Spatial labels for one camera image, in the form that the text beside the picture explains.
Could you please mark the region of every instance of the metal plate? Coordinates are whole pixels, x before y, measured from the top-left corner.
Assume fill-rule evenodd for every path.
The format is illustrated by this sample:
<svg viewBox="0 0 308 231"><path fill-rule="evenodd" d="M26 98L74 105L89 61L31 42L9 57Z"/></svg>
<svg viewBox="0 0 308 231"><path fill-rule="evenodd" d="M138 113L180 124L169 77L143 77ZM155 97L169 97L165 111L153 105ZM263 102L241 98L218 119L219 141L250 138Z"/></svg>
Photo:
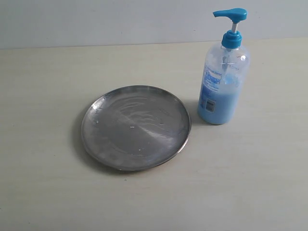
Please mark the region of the metal plate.
<svg viewBox="0 0 308 231"><path fill-rule="evenodd" d="M124 171L160 165L181 151L191 120L173 94L149 86L113 90L95 101L82 122L86 151Z"/></svg>

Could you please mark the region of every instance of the white wall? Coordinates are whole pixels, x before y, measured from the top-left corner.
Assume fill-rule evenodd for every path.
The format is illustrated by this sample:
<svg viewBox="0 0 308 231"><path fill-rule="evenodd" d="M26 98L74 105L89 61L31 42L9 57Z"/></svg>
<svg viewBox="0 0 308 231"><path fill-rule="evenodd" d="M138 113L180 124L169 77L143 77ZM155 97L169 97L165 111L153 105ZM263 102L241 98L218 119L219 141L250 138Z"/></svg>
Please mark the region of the white wall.
<svg viewBox="0 0 308 231"><path fill-rule="evenodd" d="M244 39L308 36L306 0L0 0L0 49L219 40L234 7Z"/></svg>

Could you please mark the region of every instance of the round plate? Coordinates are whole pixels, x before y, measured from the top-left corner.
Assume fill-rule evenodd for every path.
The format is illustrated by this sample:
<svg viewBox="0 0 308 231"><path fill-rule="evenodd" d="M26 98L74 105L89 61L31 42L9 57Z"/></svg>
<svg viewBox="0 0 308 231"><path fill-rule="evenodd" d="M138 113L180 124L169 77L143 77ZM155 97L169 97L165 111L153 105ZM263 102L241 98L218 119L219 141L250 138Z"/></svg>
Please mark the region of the round plate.
<svg viewBox="0 0 308 231"><path fill-rule="evenodd" d="M149 86L113 90L95 101L82 121L86 151L124 171L158 166L181 151L191 120L170 92Z"/></svg>

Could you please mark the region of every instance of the plastic bottle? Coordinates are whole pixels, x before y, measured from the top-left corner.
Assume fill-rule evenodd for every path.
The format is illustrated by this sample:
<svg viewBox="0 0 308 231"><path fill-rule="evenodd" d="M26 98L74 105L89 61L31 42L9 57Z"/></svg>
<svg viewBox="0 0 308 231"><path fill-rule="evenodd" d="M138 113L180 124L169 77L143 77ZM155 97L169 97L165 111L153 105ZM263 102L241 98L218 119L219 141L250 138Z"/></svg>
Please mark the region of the plastic bottle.
<svg viewBox="0 0 308 231"><path fill-rule="evenodd" d="M241 46L242 36L237 25L245 20L247 11L235 8L213 12L215 17L232 20L232 30L227 31L221 44L207 53L201 84L198 114L211 124L229 122L237 105L244 77L250 64L248 51Z"/></svg>

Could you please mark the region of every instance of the hand soap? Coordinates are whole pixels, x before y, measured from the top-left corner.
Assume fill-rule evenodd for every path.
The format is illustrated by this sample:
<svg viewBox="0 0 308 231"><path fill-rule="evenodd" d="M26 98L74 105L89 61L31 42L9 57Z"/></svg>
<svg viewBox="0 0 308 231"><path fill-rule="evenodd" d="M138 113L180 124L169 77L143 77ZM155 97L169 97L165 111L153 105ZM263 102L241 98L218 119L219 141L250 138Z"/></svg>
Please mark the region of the hand soap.
<svg viewBox="0 0 308 231"><path fill-rule="evenodd" d="M200 99L199 116L211 124L229 122L237 105L244 78L250 64L248 51L241 46L242 35L237 25L247 17L247 11L235 8L213 12L215 17L228 17L232 29L223 35L206 55Z"/></svg>

